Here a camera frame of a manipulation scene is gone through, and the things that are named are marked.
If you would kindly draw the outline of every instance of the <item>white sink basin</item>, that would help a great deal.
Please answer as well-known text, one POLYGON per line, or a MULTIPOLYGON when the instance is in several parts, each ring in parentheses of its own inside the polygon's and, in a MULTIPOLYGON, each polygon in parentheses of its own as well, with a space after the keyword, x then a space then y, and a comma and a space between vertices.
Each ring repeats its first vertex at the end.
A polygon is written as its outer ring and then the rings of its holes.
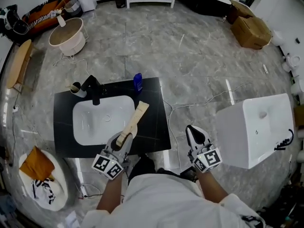
POLYGON ((100 99, 99 105, 79 102, 73 109, 74 137, 81 145, 106 144, 124 129, 134 111, 134 102, 126 95, 100 99))
POLYGON ((216 115, 223 162, 250 169, 275 152, 294 132, 287 94, 247 99, 216 115))

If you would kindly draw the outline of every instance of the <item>black bathtub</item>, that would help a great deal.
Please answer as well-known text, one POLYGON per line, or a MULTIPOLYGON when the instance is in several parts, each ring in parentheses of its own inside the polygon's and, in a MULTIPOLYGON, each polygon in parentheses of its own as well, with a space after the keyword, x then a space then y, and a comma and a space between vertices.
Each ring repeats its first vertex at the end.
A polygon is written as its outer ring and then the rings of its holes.
POLYGON ((231 6, 229 0, 186 0, 186 3, 199 14, 217 17, 226 16, 231 6))

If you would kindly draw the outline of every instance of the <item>wooden board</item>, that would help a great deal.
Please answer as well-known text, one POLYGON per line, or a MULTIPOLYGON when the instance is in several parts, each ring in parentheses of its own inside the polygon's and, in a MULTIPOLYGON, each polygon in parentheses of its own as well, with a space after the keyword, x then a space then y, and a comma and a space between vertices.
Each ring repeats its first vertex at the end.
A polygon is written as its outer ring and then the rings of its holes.
POLYGON ((6 87, 8 89, 14 87, 16 83, 22 83, 32 48, 32 41, 27 40, 18 49, 6 82, 6 87))

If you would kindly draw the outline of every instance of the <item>cardboard box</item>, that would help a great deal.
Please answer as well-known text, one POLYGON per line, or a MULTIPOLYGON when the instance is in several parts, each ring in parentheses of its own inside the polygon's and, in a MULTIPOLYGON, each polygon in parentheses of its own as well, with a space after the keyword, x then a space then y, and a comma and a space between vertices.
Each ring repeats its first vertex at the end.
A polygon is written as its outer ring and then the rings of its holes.
POLYGON ((255 15, 250 10, 250 8, 246 7, 244 4, 241 4, 233 0, 230 0, 230 2, 232 5, 229 14, 227 15, 227 21, 230 24, 233 24, 238 17, 243 17, 243 18, 255 17, 255 15))
POLYGON ((244 48, 259 50, 269 44, 271 31, 262 19, 257 17, 238 17, 231 26, 231 31, 244 48))

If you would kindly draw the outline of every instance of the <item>black countertop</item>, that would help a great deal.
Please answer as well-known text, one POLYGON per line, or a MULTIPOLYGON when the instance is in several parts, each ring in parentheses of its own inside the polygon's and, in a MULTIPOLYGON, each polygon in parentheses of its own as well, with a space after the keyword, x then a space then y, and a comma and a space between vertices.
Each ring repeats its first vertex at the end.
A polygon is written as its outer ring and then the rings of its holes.
MULTIPOLYGON (((159 79, 142 80, 142 92, 137 95, 133 81, 123 81, 104 85, 106 93, 100 98, 127 95, 134 101, 135 108, 139 101, 150 106, 137 124, 138 132, 134 138, 130 155, 168 150, 171 148, 165 108, 159 79)), ((74 138, 73 108, 81 101, 92 100, 90 88, 85 98, 73 95, 69 91, 55 94, 54 100, 54 139, 56 153, 61 157, 93 158, 105 147, 101 145, 81 145, 74 138)))

